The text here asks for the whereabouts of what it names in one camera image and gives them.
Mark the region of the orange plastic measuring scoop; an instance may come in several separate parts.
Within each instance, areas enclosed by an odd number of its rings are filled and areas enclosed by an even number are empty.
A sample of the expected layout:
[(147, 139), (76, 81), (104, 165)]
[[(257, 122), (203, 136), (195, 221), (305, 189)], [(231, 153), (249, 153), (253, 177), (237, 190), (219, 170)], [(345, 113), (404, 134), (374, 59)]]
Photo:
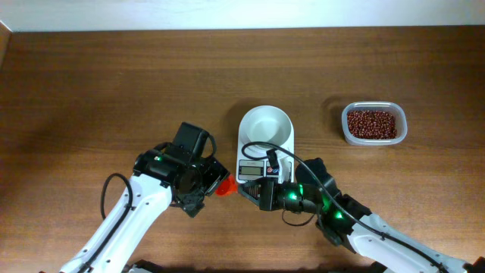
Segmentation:
[(234, 176), (229, 176), (216, 189), (215, 193), (218, 196), (229, 196), (233, 193), (236, 193), (237, 190), (238, 190), (238, 183), (236, 182)]

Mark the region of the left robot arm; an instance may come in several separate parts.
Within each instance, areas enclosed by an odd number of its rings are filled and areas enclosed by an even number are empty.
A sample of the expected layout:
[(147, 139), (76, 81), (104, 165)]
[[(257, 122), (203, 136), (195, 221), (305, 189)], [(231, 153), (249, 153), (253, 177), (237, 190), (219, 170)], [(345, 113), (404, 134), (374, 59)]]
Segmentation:
[(62, 272), (121, 272), (155, 220), (168, 208), (194, 218), (230, 172), (215, 158), (207, 131), (183, 122), (174, 139), (140, 154), (125, 189), (84, 247)]

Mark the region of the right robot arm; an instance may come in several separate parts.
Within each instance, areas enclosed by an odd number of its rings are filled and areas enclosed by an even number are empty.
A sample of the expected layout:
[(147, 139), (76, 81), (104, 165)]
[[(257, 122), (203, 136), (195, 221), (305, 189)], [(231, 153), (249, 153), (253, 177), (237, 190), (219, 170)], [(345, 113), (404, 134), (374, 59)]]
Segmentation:
[(341, 193), (320, 158), (296, 169), (296, 182), (261, 177), (239, 186), (260, 210), (305, 212), (334, 246), (375, 261), (378, 272), (483, 272), (484, 258), (470, 263), (439, 253), (400, 233), (379, 215)]

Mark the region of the white digital kitchen scale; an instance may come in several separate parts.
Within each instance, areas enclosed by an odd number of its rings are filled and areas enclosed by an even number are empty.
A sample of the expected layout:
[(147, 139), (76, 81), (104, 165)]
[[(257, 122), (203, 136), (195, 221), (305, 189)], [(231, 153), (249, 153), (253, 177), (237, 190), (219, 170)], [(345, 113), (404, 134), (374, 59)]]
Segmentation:
[[(267, 146), (261, 146), (257, 142), (244, 143), (238, 134), (238, 147), (237, 147), (237, 161), (236, 161), (236, 182), (239, 184), (244, 184), (246, 182), (257, 180), (261, 177), (266, 176), (266, 161), (267, 151), (269, 148)], [(281, 147), (289, 152), (294, 152), (295, 144), (293, 149)], [(293, 160), (293, 181), (294, 178), (294, 167), (295, 160)]]

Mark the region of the white round bowl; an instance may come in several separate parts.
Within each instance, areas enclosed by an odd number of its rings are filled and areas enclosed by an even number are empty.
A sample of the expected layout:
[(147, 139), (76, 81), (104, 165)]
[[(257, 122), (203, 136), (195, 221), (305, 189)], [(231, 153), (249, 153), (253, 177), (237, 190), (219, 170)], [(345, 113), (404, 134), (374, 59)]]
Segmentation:
[(281, 109), (262, 105), (248, 111), (239, 125), (239, 135), (244, 143), (268, 142), (293, 149), (295, 132), (291, 119)]

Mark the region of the red adzuki beans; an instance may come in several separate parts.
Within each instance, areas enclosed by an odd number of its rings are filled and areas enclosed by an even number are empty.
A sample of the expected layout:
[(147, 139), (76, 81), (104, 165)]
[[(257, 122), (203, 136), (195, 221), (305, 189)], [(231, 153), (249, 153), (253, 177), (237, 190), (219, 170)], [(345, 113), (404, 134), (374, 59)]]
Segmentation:
[(351, 135), (365, 140), (390, 140), (397, 136), (396, 118), (386, 111), (349, 111), (346, 115)]

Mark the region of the clear plastic container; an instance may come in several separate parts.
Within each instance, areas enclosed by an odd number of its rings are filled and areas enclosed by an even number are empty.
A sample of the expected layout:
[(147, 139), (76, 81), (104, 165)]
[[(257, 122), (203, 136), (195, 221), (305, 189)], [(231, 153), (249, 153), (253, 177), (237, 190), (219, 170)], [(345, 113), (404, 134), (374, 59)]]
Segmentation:
[[(347, 113), (349, 111), (371, 110), (371, 111), (386, 111), (391, 113), (396, 118), (397, 136), (390, 140), (365, 140), (359, 139), (351, 135), (348, 129)], [(341, 114), (343, 133), (346, 142), (355, 146), (388, 146), (402, 142), (408, 132), (405, 112), (402, 108), (393, 102), (353, 102), (347, 105)]]

